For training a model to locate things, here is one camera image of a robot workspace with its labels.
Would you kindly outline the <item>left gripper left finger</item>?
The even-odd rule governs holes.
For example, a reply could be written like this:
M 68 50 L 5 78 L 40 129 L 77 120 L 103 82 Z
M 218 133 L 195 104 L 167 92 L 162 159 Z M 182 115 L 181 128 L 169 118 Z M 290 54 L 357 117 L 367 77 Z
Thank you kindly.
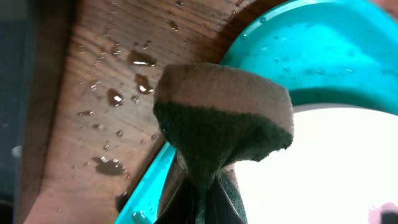
M 154 224 L 195 224 L 197 190 L 185 177 Z

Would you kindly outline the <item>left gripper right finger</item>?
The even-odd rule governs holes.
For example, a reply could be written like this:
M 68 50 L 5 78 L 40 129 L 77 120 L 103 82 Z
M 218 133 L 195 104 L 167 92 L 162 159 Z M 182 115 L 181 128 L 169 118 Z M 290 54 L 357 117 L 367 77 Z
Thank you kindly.
M 205 224 L 244 224 L 217 177 L 206 191 Z

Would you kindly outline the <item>green scrub sponge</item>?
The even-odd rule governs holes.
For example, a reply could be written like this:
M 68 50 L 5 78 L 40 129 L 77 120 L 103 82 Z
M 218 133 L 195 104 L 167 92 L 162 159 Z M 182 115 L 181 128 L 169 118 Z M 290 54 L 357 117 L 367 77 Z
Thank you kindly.
M 155 88 L 153 112 L 176 150 L 157 219 L 186 177 L 197 190 L 195 223 L 205 223 L 206 191 L 217 177 L 246 223 L 234 166 L 262 161 L 291 145 L 294 122 L 288 90 L 238 68 L 170 64 Z

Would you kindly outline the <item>pink speckled plate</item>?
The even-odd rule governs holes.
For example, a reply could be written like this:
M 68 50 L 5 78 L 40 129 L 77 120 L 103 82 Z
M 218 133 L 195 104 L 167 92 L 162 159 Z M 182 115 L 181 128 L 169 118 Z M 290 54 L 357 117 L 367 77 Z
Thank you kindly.
M 397 222 L 397 116 L 314 104 L 294 123 L 288 149 L 236 164 L 249 223 Z

